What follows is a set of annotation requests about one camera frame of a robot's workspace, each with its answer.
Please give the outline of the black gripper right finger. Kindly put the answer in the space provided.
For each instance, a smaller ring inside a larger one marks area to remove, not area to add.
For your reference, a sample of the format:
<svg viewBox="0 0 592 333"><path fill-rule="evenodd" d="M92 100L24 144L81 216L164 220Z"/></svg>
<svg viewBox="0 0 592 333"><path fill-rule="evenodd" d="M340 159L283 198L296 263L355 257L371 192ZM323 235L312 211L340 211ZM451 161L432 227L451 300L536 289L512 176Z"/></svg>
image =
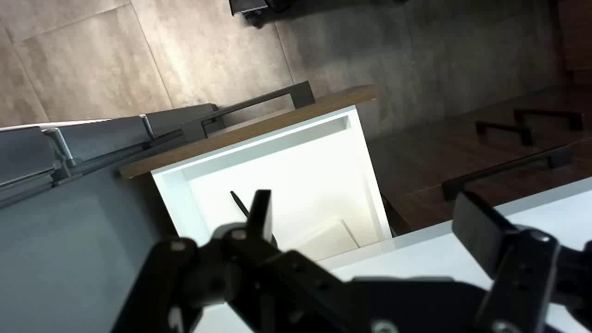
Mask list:
<svg viewBox="0 0 592 333"><path fill-rule="evenodd" d="M493 285L553 287L558 240L549 233L508 222L475 192L455 198L451 229Z"/></svg>

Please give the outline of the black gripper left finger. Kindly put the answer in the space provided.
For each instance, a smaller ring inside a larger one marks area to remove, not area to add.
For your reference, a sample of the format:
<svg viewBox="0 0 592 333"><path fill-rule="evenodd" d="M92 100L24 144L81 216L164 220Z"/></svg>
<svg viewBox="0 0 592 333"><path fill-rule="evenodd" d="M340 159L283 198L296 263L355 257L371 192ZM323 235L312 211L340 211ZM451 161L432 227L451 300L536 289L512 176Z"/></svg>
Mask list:
<svg viewBox="0 0 592 333"><path fill-rule="evenodd" d="M262 239L266 242L273 240L271 235L271 190L270 189L259 189L253 196L249 215L246 220L246 235Z"/></svg>

